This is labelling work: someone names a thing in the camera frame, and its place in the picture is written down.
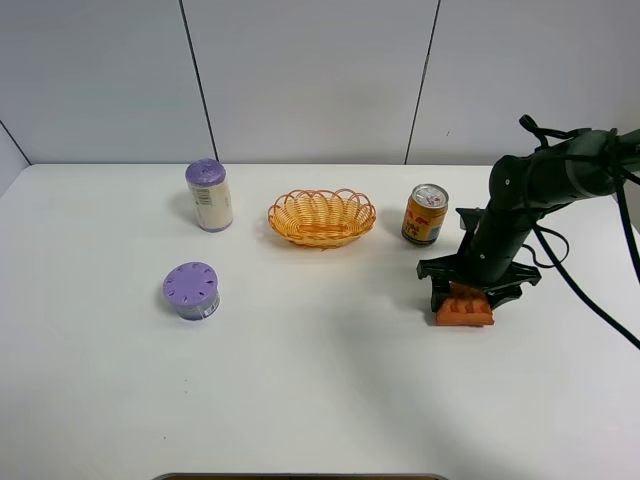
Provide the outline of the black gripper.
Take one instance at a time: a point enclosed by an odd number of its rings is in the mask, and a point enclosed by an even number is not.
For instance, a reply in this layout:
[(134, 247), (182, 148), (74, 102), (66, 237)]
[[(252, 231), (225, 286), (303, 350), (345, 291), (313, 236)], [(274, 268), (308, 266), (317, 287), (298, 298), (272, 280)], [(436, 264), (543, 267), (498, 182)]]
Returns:
[(522, 283), (537, 284), (541, 279), (535, 266), (514, 260), (532, 231), (532, 220), (522, 210), (507, 211), (492, 207), (458, 208), (465, 231), (456, 253), (421, 260), (420, 279), (431, 278), (431, 311), (437, 314), (452, 297), (455, 282), (485, 291), (492, 311), (518, 300)]

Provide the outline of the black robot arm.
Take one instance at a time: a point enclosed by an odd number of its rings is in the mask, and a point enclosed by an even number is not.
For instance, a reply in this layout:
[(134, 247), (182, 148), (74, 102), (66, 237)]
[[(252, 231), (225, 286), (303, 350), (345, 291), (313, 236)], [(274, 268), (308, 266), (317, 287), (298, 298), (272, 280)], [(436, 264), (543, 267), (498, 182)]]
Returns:
[(524, 283), (536, 285), (540, 269), (516, 262), (534, 224), (576, 201), (613, 193), (624, 171), (639, 169), (639, 133), (617, 138), (602, 130), (576, 130), (527, 157), (507, 155), (492, 168), (483, 209), (460, 208), (465, 234), (453, 255), (422, 260), (419, 278), (432, 284), (431, 309), (440, 326), (485, 326), (493, 311), (518, 299)]

